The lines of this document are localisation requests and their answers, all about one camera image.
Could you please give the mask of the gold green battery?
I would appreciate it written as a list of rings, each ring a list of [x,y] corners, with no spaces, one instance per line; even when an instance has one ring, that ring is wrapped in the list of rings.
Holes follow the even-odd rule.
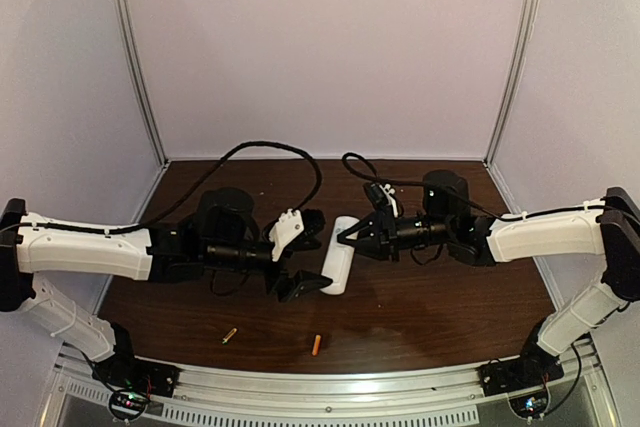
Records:
[[[238,328],[232,328],[222,339],[222,344],[227,345],[229,341],[237,334]]]

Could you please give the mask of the white remote control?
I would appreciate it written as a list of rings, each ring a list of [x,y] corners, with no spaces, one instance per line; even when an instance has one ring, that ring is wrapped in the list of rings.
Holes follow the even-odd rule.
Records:
[[[330,242],[324,259],[321,275],[331,280],[331,284],[321,289],[326,295],[342,295],[347,286],[355,249],[338,241],[338,236],[358,222],[356,217],[337,217],[332,229]]]

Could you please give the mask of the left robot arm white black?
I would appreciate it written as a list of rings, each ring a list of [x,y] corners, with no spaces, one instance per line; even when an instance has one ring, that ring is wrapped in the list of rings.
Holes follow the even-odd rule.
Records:
[[[106,274],[149,283],[195,281],[206,273],[260,275],[267,293],[287,302],[331,285],[313,272],[289,274],[285,261],[314,250],[325,226],[321,211],[289,209],[260,237],[254,201],[225,187],[205,192],[195,212],[175,225],[61,224],[30,213],[22,199],[1,215],[1,309],[27,312],[52,337],[77,348],[97,376],[129,383],[140,374],[127,330],[89,314],[44,277],[47,272]]]

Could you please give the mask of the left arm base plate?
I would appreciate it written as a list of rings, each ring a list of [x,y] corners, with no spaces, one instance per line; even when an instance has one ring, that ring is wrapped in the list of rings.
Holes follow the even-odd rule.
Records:
[[[171,364],[143,360],[135,356],[114,354],[92,364],[93,377],[118,388],[171,398],[181,370]]]

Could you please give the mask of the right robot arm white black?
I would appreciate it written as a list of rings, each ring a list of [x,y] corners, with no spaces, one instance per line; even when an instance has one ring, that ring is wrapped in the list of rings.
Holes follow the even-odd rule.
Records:
[[[436,246],[470,266],[565,254],[601,256],[605,269],[555,313],[536,324],[519,356],[480,369],[486,389],[509,381],[536,385],[561,376],[559,357],[613,312],[639,299],[639,209],[622,188],[578,206],[517,215],[481,215],[467,181],[449,170],[424,175],[423,213],[403,217],[389,182],[364,187],[374,210],[337,220],[323,270],[346,284],[354,255],[396,261],[403,250]]]

